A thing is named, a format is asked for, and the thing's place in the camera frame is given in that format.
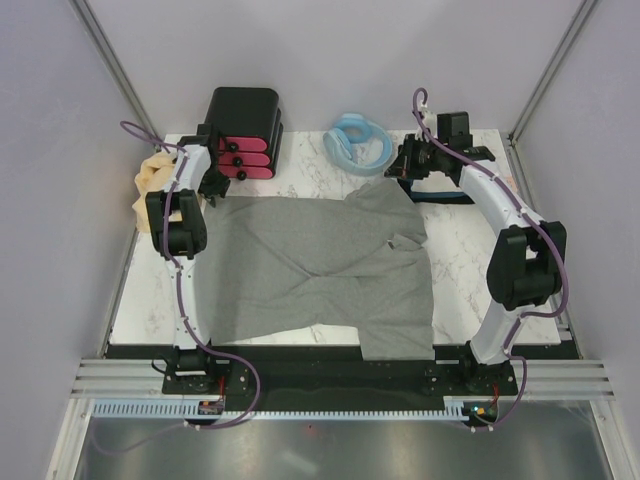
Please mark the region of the yellow t shirt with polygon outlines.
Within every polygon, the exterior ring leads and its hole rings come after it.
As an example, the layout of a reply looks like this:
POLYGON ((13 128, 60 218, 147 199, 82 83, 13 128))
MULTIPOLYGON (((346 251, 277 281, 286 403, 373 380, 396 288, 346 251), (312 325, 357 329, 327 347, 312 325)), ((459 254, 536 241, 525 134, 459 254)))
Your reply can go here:
POLYGON ((163 189, 172 175, 173 160, 174 158, 165 152, 156 153, 141 163, 140 170, 134 177, 138 198, 132 209, 136 215, 136 229, 140 233, 150 232, 145 197, 149 192, 163 189))

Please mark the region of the light blue headphones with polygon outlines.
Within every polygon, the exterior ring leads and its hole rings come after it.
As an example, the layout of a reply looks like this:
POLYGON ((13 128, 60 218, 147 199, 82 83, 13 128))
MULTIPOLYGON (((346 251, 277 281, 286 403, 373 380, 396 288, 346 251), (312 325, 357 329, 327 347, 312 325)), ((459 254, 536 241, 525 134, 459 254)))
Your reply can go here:
POLYGON ((361 114, 343 114, 323 134, 322 143, 330 162, 351 175, 370 177, 381 174, 392 162, 393 140, 390 134, 361 114), (368 163, 360 160, 359 149, 374 143, 381 146, 378 158, 368 163))

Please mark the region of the black pink drawer box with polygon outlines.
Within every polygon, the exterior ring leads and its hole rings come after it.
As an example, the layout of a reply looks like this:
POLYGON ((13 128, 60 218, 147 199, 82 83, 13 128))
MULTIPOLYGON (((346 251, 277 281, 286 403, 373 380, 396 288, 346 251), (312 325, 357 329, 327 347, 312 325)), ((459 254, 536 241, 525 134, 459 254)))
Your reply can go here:
POLYGON ((220 133, 218 170, 238 181, 276 174, 284 127, 279 95, 271 88, 218 87, 205 121, 220 133))

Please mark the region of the grey t shirt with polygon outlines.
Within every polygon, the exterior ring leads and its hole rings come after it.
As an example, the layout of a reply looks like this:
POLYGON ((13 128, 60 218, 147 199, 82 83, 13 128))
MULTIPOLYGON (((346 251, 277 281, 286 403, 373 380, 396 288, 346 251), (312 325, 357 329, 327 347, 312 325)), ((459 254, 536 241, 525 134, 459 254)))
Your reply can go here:
POLYGON ((393 180, 341 200, 230 197, 204 213, 187 311, 216 344, 352 327, 367 360, 431 360, 434 294, 417 206, 393 180))

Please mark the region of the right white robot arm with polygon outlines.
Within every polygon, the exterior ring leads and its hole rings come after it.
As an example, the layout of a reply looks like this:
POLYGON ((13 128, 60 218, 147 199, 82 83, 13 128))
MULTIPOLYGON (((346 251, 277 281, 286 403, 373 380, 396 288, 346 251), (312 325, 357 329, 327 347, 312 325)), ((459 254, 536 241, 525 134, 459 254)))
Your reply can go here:
POLYGON ((491 303, 457 371, 460 386, 477 394, 505 373, 526 320, 557 317, 565 310, 567 231, 559 221, 544 220, 502 179, 494 154, 474 145, 465 112, 439 114, 434 130, 421 124, 418 132, 406 135, 385 174, 397 179, 415 202, 446 202, 446 194, 412 190, 415 181, 434 172, 448 177, 478 207, 496 236, 486 273, 491 303), (560 305, 543 311, 556 294, 563 296, 560 305))

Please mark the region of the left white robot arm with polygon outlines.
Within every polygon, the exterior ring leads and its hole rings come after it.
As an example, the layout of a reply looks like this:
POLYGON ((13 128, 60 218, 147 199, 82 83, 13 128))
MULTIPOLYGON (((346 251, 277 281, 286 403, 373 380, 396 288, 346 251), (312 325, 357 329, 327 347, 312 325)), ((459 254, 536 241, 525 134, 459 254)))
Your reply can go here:
POLYGON ((176 152, 169 180, 145 198, 152 243, 165 260, 175 310, 173 347, 164 358, 163 392, 220 394, 224 390, 220 371, 198 346, 210 334, 198 326, 195 266, 196 256, 208 242, 200 201, 214 205, 230 187, 229 177, 219 170, 227 140, 216 126, 202 123, 194 135, 185 135, 176 144, 161 141, 159 145, 176 152))

